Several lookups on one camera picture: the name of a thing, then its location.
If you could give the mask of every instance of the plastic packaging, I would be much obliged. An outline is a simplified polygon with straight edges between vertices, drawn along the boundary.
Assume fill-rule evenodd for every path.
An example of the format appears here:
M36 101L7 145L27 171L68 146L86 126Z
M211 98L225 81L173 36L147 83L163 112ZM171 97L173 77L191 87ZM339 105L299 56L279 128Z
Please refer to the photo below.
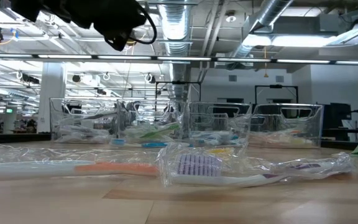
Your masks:
M158 155L164 186L173 184L253 187L299 179L323 179L351 172L348 154L327 159L297 159L274 163L252 157L237 157L230 148L183 147L172 143Z
M117 103L107 100L50 99L52 140L107 144L117 133Z
M0 180L80 175L158 175L156 151L37 149L0 145Z
M184 109L185 103L179 101L119 101L118 138L111 144L164 147L166 142L180 140Z
M320 147L322 105L257 105L251 120L250 145L258 147Z
M250 105L193 102L188 107L188 138L192 145L246 147L252 112Z

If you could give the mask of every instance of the pillar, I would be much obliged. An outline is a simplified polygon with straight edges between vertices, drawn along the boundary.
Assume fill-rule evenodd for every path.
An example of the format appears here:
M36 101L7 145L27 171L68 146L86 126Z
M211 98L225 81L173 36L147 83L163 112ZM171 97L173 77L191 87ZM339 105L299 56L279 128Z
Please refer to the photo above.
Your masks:
M7 106L4 114L4 134L12 134L15 129L17 107Z
M44 62L41 79L38 133L50 132L50 99L64 98L67 72L64 63Z

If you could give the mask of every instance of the air duct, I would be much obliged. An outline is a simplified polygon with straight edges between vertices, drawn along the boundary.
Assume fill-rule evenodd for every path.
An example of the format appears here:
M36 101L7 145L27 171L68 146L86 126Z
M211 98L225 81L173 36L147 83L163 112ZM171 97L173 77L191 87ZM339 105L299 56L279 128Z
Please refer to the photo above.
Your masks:
M260 11L256 14L248 16L243 27L244 41L241 43L230 57L244 58L249 55L252 48L255 46L247 45L245 39L254 30L262 27L270 27L273 30L274 22L283 14L283 12L290 6L293 0L264 0L260 6ZM241 67L239 63L230 63L226 65L226 69L233 70Z
M190 6L179 4L158 5L160 15L162 17L162 30L164 39L166 40L186 40L189 33L190 21ZM189 51L189 44L186 43L173 43L165 44L167 55L169 56L187 56ZM170 78L172 81L190 81L190 73L188 65L185 63L171 63L170 65ZM187 97L187 85L172 86L173 96L175 98Z

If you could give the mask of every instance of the clear plastic bin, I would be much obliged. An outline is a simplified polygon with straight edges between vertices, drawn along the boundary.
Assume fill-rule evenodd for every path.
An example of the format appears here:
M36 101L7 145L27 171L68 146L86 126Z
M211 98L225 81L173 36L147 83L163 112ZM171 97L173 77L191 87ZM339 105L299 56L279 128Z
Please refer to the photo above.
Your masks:
M252 107L240 103L192 102L188 138L194 146L245 146Z
M323 111L322 105L257 105L251 120L250 146L320 147Z
M107 144L117 135L117 102L50 99L52 141Z
M165 147L180 141L186 103L164 100L119 100L119 132L111 144L130 147Z

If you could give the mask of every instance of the table surface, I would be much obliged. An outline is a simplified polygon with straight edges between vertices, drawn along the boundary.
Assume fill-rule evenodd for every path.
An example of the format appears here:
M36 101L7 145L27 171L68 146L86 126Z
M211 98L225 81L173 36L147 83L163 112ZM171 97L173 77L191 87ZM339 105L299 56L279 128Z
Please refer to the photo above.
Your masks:
M250 148L248 155L284 161L337 152ZM352 174L251 188L164 188L153 177L122 175L0 181L0 223L358 223L358 158L354 162Z

